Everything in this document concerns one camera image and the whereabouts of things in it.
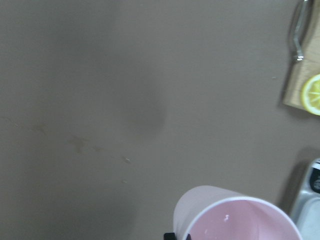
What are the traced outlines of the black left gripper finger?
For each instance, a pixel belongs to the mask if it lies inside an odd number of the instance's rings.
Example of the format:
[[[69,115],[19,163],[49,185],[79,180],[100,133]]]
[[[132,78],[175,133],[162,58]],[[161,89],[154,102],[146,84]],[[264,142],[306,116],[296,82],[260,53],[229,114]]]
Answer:
[[[174,232],[166,232],[163,235],[163,240],[177,240],[177,237]],[[192,238],[189,234],[187,235],[186,240],[192,240]]]

